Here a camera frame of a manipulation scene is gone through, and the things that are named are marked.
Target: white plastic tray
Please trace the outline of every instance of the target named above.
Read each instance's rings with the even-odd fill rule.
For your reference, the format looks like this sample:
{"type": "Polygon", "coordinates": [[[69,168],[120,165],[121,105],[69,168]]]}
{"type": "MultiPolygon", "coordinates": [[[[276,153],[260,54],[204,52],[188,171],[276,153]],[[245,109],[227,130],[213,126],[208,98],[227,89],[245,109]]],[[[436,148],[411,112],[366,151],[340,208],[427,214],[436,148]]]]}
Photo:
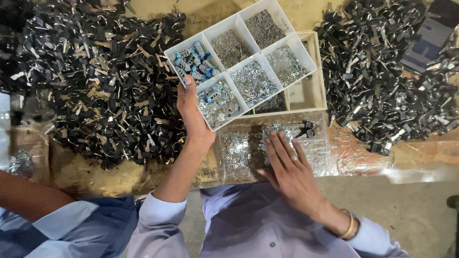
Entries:
{"type": "Polygon", "coordinates": [[[318,70],[311,74],[309,78],[301,79],[284,91],[286,103],[285,111],[259,114],[255,112],[255,109],[252,109],[252,113],[250,115],[243,115],[238,117],[238,119],[327,110],[324,75],[322,72],[322,59],[320,58],[319,38],[317,36],[317,32],[298,31],[297,34],[300,40],[305,42],[308,48],[308,53],[314,60],[318,70]]]}
{"type": "MultiPolygon", "coordinates": [[[[296,84],[298,81],[301,79],[305,78],[306,76],[314,73],[317,71],[317,66],[315,65],[314,61],[312,58],[309,56],[308,52],[304,48],[303,44],[301,43],[301,40],[299,39],[298,35],[295,33],[295,30],[293,29],[292,25],[290,24],[289,20],[287,19],[287,16],[285,15],[284,11],[280,7],[279,3],[276,0],[261,0],[243,10],[240,12],[222,20],[221,22],[203,30],[202,32],[192,36],[191,38],[181,42],[178,45],[175,45],[167,50],[164,51],[165,56],[167,57],[168,61],[173,64],[175,60],[175,53],[184,50],[187,48],[191,48],[193,42],[196,40],[200,41],[201,44],[206,48],[206,51],[210,52],[211,56],[213,57],[214,60],[214,65],[215,67],[222,71],[222,74],[216,76],[215,78],[211,78],[201,85],[198,86],[198,92],[212,86],[214,83],[219,82],[222,79],[227,80],[227,83],[230,85],[231,90],[233,90],[234,95],[236,96],[236,99],[238,101],[243,101],[241,94],[237,91],[237,85],[235,85],[230,77],[229,74],[232,72],[244,67],[245,65],[253,62],[254,60],[257,60],[260,62],[262,65],[263,69],[265,70],[266,74],[268,77],[273,81],[273,83],[276,83],[278,85],[278,91],[273,93],[270,97],[266,98],[264,101],[261,101],[254,105],[253,107],[247,107],[247,105],[240,103],[241,104],[241,113],[240,114],[234,114],[232,120],[242,116],[245,112],[249,111],[251,108],[255,108],[259,104],[265,102],[275,94],[289,88],[290,86],[296,84]],[[274,23],[276,23],[279,28],[281,28],[285,34],[286,37],[283,39],[277,41],[276,43],[272,44],[271,46],[265,48],[265,49],[260,49],[257,43],[255,42],[255,39],[252,37],[250,34],[249,30],[247,29],[245,22],[254,16],[255,14],[267,10],[268,13],[270,13],[274,23]],[[210,46],[209,41],[212,40],[214,37],[230,30],[230,29],[236,29],[237,33],[240,35],[241,39],[245,42],[245,44],[248,46],[249,50],[252,53],[252,56],[243,60],[242,62],[234,65],[233,67],[223,67],[223,64],[215,54],[215,51],[212,49],[210,46]],[[304,76],[300,77],[297,81],[293,82],[292,84],[288,85],[287,87],[283,88],[279,79],[276,77],[274,74],[274,71],[272,68],[269,66],[268,61],[265,58],[265,55],[274,51],[275,49],[283,46],[283,45],[289,45],[290,49],[292,52],[296,55],[298,58],[299,62],[301,64],[306,65],[307,69],[310,71],[308,74],[305,74],[304,76]]],[[[174,71],[177,73],[175,66],[171,65],[171,67],[174,69],[174,71]]],[[[226,123],[215,127],[211,128],[211,131],[216,131],[220,129],[221,127],[225,126],[232,120],[226,121],[226,123]]]]}

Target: workbench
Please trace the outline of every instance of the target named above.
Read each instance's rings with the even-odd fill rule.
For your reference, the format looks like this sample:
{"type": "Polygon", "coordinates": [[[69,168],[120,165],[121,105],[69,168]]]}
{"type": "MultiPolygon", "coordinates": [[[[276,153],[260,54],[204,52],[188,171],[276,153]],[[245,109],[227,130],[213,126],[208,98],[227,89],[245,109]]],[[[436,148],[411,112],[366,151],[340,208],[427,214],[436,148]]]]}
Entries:
{"type": "MultiPolygon", "coordinates": [[[[199,31],[229,17],[230,15],[253,4],[255,0],[134,0],[131,2],[136,14],[127,10],[127,16],[160,17],[169,13],[174,5],[184,12],[188,20],[183,31],[188,38],[199,31]]],[[[322,21],[327,1],[313,0],[278,0],[285,14],[296,31],[312,30],[322,21]]],[[[331,0],[333,8],[343,4],[343,0],[331,0]]],[[[358,146],[358,140],[347,128],[341,129],[336,124],[328,125],[326,112],[304,112],[282,116],[265,116],[258,118],[237,119],[217,132],[216,142],[209,150],[196,175],[193,188],[206,188],[218,185],[243,184],[265,180],[258,175],[255,168],[265,166],[263,154],[257,152],[255,134],[260,127],[269,125],[274,120],[281,123],[301,122],[309,119],[320,124],[317,140],[301,140],[315,176],[343,175],[380,175],[389,177],[393,183],[421,181],[458,180],[455,171],[459,167],[459,131],[455,130],[442,137],[433,136],[427,141],[399,142],[392,148],[388,157],[367,152],[358,146]],[[222,160],[222,137],[225,133],[248,132],[249,142],[253,144],[253,163],[242,173],[225,171],[222,160]]],[[[47,137],[43,135],[44,126],[33,130],[20,129],[15,133],[35,137],[34,158],[43,160],[48,155],[47,137]]],[[[41,164],[33,180],[62,189],[78,197],[129,196],[146,194],[158,186],[171,165],[159,165],[151,161],[146,167],[134,162],[123,162],[118,169],[105,171],[91,160],[84,160],[70,150],[63,149],[54,141],[49,142],[49,164],[41,164]]]]}

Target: handwritten number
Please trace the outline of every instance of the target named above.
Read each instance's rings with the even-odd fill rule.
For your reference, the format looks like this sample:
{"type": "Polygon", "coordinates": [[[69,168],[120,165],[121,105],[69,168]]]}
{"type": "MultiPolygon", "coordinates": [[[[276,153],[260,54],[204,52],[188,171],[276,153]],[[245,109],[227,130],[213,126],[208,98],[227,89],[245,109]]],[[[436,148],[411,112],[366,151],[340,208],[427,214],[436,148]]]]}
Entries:
{"type": "Polygon", "coordinates": [[[199,28],[198,28],[198,29],[201,29],[201,22],[197,22],[197,21],[196,21],[196,14],[193,13],[191,16],[194,16],[193,22],[191,21],[190,18],[188,18],[188,20],[187,20],[188,24],[199,23],[199,28]]]}

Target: pile of metal parts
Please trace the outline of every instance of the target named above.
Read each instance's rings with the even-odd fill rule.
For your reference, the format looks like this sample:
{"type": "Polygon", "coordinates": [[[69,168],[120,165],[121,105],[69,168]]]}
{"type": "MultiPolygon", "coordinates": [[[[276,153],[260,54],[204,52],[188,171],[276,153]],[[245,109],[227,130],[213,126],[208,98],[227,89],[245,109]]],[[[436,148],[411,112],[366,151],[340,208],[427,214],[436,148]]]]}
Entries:
{"type": "Polygon", "coordinates": [[[280,112],[287,110],[284,92],[281,91],[255,108],[256,114],[280,112]]]}
{"type": "MultiPolygon", "coordinates": [[[[331,123],[352,129],[372,153],[388,155],[398,140],[458,126],[458,88],[447,82],[448,65],[413,81],[398,64],[423,12],[415,1],[352,0],[343,15],[329,10],[317,29],[331,123]]],[[[457,48],[445,58],[457,59],[457,48]]]]}
{"type": "Polygon", "coordinates": [[[28,0],[0,0],[0,93],[26,95],[27,81],[18,76],[26,58],[16,55],[22,28],[32,18],[33,3],[28,0]]]}
{"type": "Polygon", "coordinates": [[[175,53],[174,65],[177,74],[184,79],[189,74],[196,80],[196,85],[208,78],[220,74],[214,66],[210,52],[207,52],[200,41],[193,42],[193,47],[175,53]]]}
{"type": "Polygon", "coordinates": [[[266,59],[284,88],[310,72],[305,65],[300,64],[288,45],[267,54],[266,59]]]}
{"type": "Polygon", "coordinates": [[[253,107],[279,91],[258,61],[251,62],[229,76],[248,107],[253,107]]]}
{"type": "Polygon", "coordinates": [[[5,168],[5,171],[25,178],[30,178],[35,170],[35,164],[29,155],[29,150],[20,149],[10,157],[10,165],[5,168]]]}
{"type": "Polygon", "coordinates": [[[263,10],[249,18],[246,21],[246,26],[260,49],[267,48],[285,38],[285,32],[274,23],[267,10],[263,10]]]}
{"type": "Polygon", "coordinates": [[[184,13],[147,21],[123,4],[50,0],[37,5],[17,53],[24,76],[56,112],[47,133],[113,169],[124,160],[173,162],[186,137],[176,110],[178,77],[163,51],[183,40],[184,13]]]}
{"type": "Polygon", "coordinates": [[[213,38],[210,45],[226,69],[251,56],[249,48],[237,36],[235,29],[213,38]]]}
{"type": "Polygon", "coordinates": [[[262,131],[258,133],[256,136],[260,138],[260,144],[258,145],[258,150],[263,151],[264,163],[266,165],[269,165],[270,162],[269,162],[268,153],[266,152],[266,145],[264,144],[264,140],[269,137],[269,132],[271,131],[274,131],[276,133],[283,132],[285,136],[288,138],[290,142],[290,146],[292,148],[293,148],[293,144],[291,143],[291,141],[293,140],[293,138],[296,138],[297,135],[301,132],[297,124],[292,124],[292,125],[281,124],[280,120],[275,120],[274,123],[271,124],[271,126],[264,125],[261,128],[261,130],[262,131]]]}
{"type": "Polygon", "coordinates": [[[211,128],[231,120],[231,114],[240,109],[234,93],[225,81],[218,82],[197,94],[198,108],[211,128]]]}
{"type": "Polygon", "coordinates": [[[225,150],[223,153],[225,167],[237,173],[248,168],[249,161],[252,159],[249,146],[249,134],[238,132],[223,135],[225,150]]]}

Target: shirt sleeve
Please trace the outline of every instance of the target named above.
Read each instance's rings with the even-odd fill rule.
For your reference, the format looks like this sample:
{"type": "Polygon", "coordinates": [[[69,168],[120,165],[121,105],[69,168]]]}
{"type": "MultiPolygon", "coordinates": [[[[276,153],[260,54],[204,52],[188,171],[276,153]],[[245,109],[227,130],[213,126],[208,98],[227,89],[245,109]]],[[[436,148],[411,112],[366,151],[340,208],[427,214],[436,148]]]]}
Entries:
{"type": "Polygon", "coordinates": [[[49,240],[26,258],[116,257],[127,246],[136,223],[133,198],[72,202],[33,223],[49,240]]]}
{"type": "Polygon", "coordinates": [[[71,202],[32,225],[49,239],[58,240],[85,221],[98,207],[86,201],[71,202]]]}
{"type": "Polygon", "coordinates": [[[409,255],[397,241],[391,241],[389,232],[379,224],[365,218],[359,218],[360,227],[356,236],[346,241],[362,258],[407,258],[409,255]]]}
{"type": "Polygon", "coordinates": [[[185,215],[183,202],[164,202],[150,192],[139,211],[139,222],[129,242],[128,258],[187,258],[178,225],[185,215]]]}

